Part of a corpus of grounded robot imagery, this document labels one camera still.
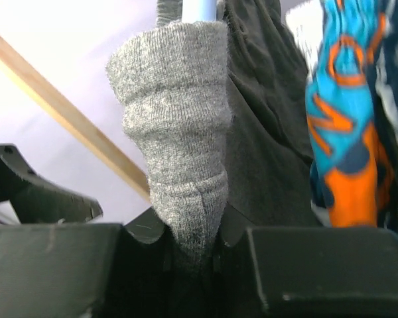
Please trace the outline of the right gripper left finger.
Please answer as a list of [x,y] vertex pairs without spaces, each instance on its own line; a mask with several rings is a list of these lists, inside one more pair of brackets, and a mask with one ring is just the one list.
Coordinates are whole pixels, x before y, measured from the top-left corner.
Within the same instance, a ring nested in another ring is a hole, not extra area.
[[0,317],[164,317],[170,236],[128,225],[0,226]]

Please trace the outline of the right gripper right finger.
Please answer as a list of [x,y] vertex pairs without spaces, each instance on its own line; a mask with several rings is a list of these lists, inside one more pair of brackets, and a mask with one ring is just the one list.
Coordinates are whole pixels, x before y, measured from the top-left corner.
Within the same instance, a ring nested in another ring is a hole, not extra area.
[[227,206],[220,317],[398,317],[398,238],[369,227],[258,227]]

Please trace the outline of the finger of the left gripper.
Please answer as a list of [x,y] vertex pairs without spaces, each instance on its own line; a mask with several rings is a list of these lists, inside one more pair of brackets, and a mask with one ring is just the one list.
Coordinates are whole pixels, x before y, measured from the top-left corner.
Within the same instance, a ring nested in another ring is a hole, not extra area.
[[22,224],[84,223],[103,215],[97,200],[38,175],[13,144],[0,144],[0,203],[4,201]]

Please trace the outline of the grey shorts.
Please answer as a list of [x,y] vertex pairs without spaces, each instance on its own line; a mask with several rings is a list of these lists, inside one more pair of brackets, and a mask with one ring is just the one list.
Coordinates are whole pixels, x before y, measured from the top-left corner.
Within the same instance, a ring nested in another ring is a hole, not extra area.
[[154,29],[106,70],[123,128],[143,153],[152,205],[176,264],[198,271],[224,207],[261,225],[313,227],[307,68],[278,1],[220,1],[214,22],[183,23],[159,1]]

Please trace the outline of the light blue hanger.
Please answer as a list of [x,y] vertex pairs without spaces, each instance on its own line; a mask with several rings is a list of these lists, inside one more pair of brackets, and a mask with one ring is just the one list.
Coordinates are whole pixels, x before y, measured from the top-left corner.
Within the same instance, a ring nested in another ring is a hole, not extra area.
[[183,0],[181,21],[183,23],[215,21],[216,11],[216,0]]

